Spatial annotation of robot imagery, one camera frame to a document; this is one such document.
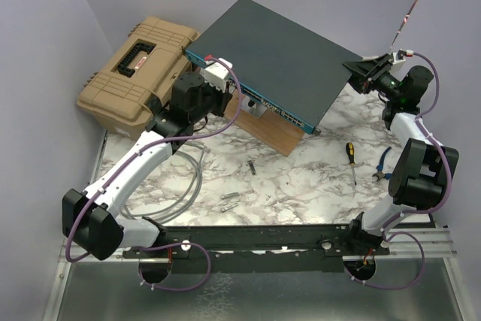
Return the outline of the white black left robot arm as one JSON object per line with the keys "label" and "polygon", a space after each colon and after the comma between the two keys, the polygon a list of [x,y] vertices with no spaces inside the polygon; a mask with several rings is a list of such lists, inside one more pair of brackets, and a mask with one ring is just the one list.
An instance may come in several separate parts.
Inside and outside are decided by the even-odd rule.
{"label": "white black left robot arm", "polygon": [[181,74],[171,98],[157,101],[153,118],[134,146],[99,180],[80,192],[70,189],[62,198],[62,232],[67,238],[65,258],[71,247],[82,247],[87,256],[105,260],[120,248],[142,249],[148,256],[161,255],[166,239],[160,224],[148,217],[121,220],[119,213],[130,195],[161,163],[189,139],[201,136],[194,126],[208,114],[221,117],[232,95],[216,89],[195,72]]}

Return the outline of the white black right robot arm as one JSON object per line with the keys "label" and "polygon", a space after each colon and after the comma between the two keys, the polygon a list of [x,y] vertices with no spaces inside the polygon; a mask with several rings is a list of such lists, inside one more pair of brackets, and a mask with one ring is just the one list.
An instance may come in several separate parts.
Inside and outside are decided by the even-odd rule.
{"label": "white black right robot arm", "polygon": [[344,62],[350,86],[359,94],[376,91],[384,104],[382,119],[403,145],[389,177],[388,195],[367,212],[353,219],[345,236],[346,248],[354,254],[377,249],[387,232],[412,214],[429,214],[447,201],[459,153],[442,145],[426,129],[419,103],[431,82],[439,83],[433,62],[412,67],[402,80],[391,70],[412,50]]}

